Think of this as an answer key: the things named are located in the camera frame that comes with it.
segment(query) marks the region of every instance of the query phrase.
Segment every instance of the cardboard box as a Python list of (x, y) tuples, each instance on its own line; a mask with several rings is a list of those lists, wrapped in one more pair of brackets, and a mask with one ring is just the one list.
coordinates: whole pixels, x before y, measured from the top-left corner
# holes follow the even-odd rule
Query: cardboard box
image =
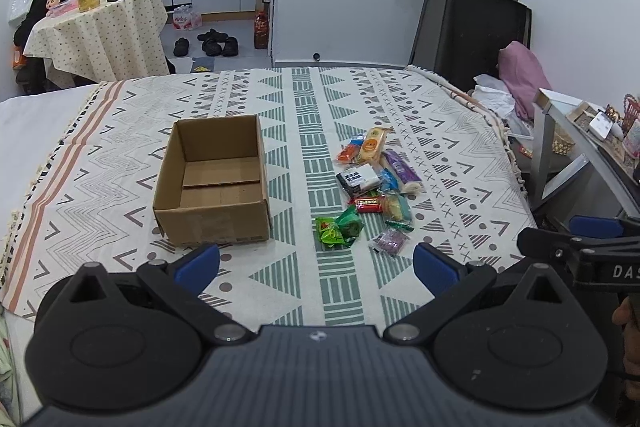
[(154, 198), (162, 234), (174, 245), (267, 240), (263, 150), (256, 115), (175, 122)]

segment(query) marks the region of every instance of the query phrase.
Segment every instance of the black chair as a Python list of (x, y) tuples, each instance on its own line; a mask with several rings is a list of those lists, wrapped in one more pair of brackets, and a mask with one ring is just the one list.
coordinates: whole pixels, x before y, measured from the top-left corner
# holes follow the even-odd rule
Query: black chair
[(511, 41), (527, 48), (531, 10), (514, 0), (447, 0), (434, 71), (458, 89), (474, 89), (474, 76), (498, 77), (498, 51)]

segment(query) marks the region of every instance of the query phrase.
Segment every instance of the tile floor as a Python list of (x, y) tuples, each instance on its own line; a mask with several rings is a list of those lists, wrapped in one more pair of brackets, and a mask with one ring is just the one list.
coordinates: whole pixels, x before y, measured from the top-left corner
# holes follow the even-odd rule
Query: tile floor
[(216, 57), (216, 71), (271, 68), (271, 57), (269, 57), (268, 51), (254, 48), (254, 22), (252, 20), (204, 23), (196, 30), (187, 31), (176, 30), (173, 25), (167, 24), (160, 33), (160, 39), (164, 54), (174, 63), (177, 73), (190, 73), (191, 61), (187, 57), (174, 57), (175, 41), (180, 37), (189, 39), (188, 57), (206, 57), (202, 51), (202, 42), (198, 40), (198, 35), (206, 33), (212, 28), (238, 39), (238, 56)]

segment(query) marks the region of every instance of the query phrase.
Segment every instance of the bed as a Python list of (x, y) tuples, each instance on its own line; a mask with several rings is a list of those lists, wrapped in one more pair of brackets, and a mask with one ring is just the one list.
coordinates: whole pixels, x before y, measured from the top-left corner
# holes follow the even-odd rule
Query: bed
[[(184, 252), (151, 211), (162, 153), (178, 118), (259, 114), (273, 228), (266, 243), (223, 248), (200, 295), (249, 328), (261, 324), (387, 325), (428, 302), (412, 270), (426, 241), (461, 262), (501, 271), (519, 258), (517, 233), (534, 226), (500, 122), (446, 81), (418, 68), (286, 68), (178, 74), (79, 87), (0, 105), (2, 305), (24, 416), (38, 401), (24, 349), (47, 289), (86, 261), (132, 271)], [(346, 198), (332, 158), (373, 125), (423, 178), (410, 197), (415, 230), (396, 258), (369, 251), (380, 216), (349, 250), (314, 236), (318, 216)]]

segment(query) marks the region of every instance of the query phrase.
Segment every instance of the patterned blanket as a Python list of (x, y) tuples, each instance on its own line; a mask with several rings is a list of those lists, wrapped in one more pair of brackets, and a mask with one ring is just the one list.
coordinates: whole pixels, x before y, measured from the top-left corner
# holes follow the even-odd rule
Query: patterned blanket
[[(486, 114), (420, 71), (322, 68), (223, 71), (100, 85), (37, 174), (15, 213), (4, 256), (2, 304), (32, 318), (53, 283), (86, 261), (132, 271), (184, 253), (162, 237), (154, 184), (178, 118), (259, 114), (273, 230), (266, 243), (222, 251), (200, 295), (245, 324), (383, 329), (430, 300), (412, 270), (427, 241), (499, 271), (519, 259), (514, 240), (532, 217), (504, 144)], [(387, 146), (407, 156), (425, 191), (410, 196), (412, 240), (396, 258), (369, 251), (379, 215), (348, 250), (327, 250), (317, 216), (346, 201), (332, 158), (370, 126), (392, 128)]]

